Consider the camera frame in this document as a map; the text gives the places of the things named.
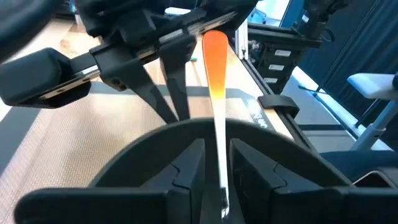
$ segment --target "tan mat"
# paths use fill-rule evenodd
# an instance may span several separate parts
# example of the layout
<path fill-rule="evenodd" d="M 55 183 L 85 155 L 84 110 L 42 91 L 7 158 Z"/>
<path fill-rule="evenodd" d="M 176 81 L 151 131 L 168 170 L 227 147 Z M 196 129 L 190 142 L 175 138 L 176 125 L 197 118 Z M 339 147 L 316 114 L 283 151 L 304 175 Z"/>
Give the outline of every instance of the tan mat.
<path fill-rule="evenodd" d="M 198 94 L 189 98 L 190 112 L 193 118 L 211 117 L 210 99 L 203 92 L 207 83 L 200 40 L 194 57 L 197 62 L 187 63 L 187 86 Z M 164 84 L 158 60 L 146 69 L 157 84 Z M 260 119 L 255 116 L 264 113 L 256 103 L 261 91 L 231 49 L 227 72 L 227 117 L 247 122 Z M 116 93 L 104 83 L 94 83 L 93 89 L 86 98 L 63 108 L 40 110 L 0 178 L 0 223 L 13 222 L 16 202 L 32 190 L 87 186 L 124 146 L 165 124 L 132 93 Z M 274 110 L 265 114 L 268 128 L 291 138 Z"/>

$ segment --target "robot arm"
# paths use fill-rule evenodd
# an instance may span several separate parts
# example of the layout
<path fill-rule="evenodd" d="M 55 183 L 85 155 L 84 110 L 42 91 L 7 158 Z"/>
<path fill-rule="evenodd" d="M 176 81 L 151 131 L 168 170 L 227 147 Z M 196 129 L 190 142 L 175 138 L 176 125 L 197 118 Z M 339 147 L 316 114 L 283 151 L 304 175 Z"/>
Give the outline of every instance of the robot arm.
<path fill-rule="evenodd" d="M 31 9 L 31 5 L 27 4 L 24 8 L 36 14 L 50 15 L 56 5 L 49 4 L 47 0 L 35 2 L 40 7 Z M 131 89 L 167 123 L 172 123 L 177 120 L 176 117 L 143 67 L 160 58 L 172 101 L 177 105 L 178 117 L 188 119 L 185 63 L 196 46 L 196 36 L 212 29 L 227 33 L 235 31 L 257 0 L 195 1 L 199 7 L 188 14 L 175 18 L 164 15 L 165 8 L 174 6 L 175 2 L 77 1 L 76 8 L 87 33 L 102 37 L 103 43 L 73 59 L 54 49 L 43 49 L 2 65 L 1 99 L 10 106 L 59 108 L 85 97 L 91 87 L 89 81 L 100 76 L 105 84 L 117 91 Z M 23 14 L 21 17 L 26 19 L 29 16 Z M 32 37 L 40 30 L 26 26 L 20 28 L 30 32 Z M 14 34 L 1 41 L 7 45 L 7 42 L 18 38 L 21 36 Z M 11 45 L 11 50 L 2 57 L 17 51 L 22 45 Z M 21 80 L 33 80 L 32 75 L 35 75 L 34 81 L 21 83 Z"/>
<path fill-rule="evenodd" d="M 294 30 L 309 39 L 317 39 L 326 29 L 329 15 L 351 2 L 352 0 L 305 0 L 304 14 L 294 24 Z"/>

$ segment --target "black bracket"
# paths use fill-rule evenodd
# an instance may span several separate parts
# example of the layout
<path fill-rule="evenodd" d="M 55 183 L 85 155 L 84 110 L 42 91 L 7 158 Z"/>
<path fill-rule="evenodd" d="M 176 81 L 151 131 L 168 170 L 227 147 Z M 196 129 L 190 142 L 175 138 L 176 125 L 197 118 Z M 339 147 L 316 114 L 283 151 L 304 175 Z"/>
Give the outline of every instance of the black bracket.
<path fill-rule="evenodd" d="M 117 46 L 94 48 L 91 50 L 101 79 L 117 91 L 130 88 L 137 93 L 166 122 L 173 123 L 177 119 L 156 87 L 141 60 L 134 57 L 124 44 Z"/>
<path fill-rule="evenodd" d="M 159 47 L 163 76 L 179 120 L 190 119 L 185 64 L 190 60 L 196 44 L 194 36 L 182 34 Z"/>
<path fill-rule="evenodd" d="M 263 109 L 282 110 L 290 114 L 293 118 L 300 111 L 299 106 L 288 96 L 283 95 L 264 95 L 258 98 Z"/>

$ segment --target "table surface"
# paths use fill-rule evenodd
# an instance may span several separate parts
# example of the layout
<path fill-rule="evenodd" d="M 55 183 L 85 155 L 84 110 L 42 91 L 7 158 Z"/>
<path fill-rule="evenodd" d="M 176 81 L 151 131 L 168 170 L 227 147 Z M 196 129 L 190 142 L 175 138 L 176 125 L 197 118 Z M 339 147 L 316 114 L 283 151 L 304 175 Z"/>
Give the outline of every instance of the table surface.
<path fill-rule="evenodd" d="M 98 44 L 72 27 L 58 50 L 73 58 Z M 186 64 L 190 113 L 192 118 L 212 117 L 201 38 L 193 57 L 197 61 Z M 172 105 L 159 60 L 145 68 Z M 231 48 L 226 86 L 228 118 L 255 123 L 292 139 L 278 114 L 259 106 L 256 99 L 262 92 Z M 44 187 L 87 186 L 124 146 L 165 123 L 132 91 L 117 92 L 97 78 L 82 100 L 56 110 L 11 108 L 0 131 L 1 125 L 15 127 L 7 128 L 7 135 L 0 132 L 3 147 L 13 148 L 0 177 L 0 223 L 12 223 L 14 206 L 24 194 Z"/>

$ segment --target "metal frame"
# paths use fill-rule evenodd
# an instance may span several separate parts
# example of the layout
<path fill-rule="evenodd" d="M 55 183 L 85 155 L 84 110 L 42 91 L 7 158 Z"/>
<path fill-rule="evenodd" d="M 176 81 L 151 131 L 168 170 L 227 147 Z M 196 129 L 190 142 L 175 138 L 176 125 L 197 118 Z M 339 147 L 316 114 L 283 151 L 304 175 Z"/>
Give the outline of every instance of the metal frame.
<path fill-rule="evenodd" d="M 374 143 L 383 135 L 387 129 L 388 123 L 398 113 L 398 101 L 391 100 L 384 108 L 376 120 L 370 124 L 364 133 L 356 140 L 352 151 L 368 151 L 371 150 Z"/>
<path fill-rule="evenodd" d="M 254 66 L 248 62 L 247 60 L 242 60 L 242 64 L 245 66 L 246 70 L 249 72 L 250 76 L 252 76 L 253 80 L 256 82 L 257 86 L 261 90 L 261 92 L 265 95 L 274 94 L 269 86 L 262 82 L 262 78 Z M 275 110 L 278 114 L 279 118 L 282 120 L 283 124 L 289 130 L 291 135 L 293 136 L 294 141 L 302 147 L 308 148 L 312 152 L 317 152 L 315 147 L 312 145 L 310 140 L 306 137 L 306 135 L 299 128 L 298 124 L 294 121 L 293 117 L 281 110 Z"/>
<path fill-rule="evenodd" d="M 235 52 L 239 59 L 249 59 L 248 19 L 235 31 Z"/>

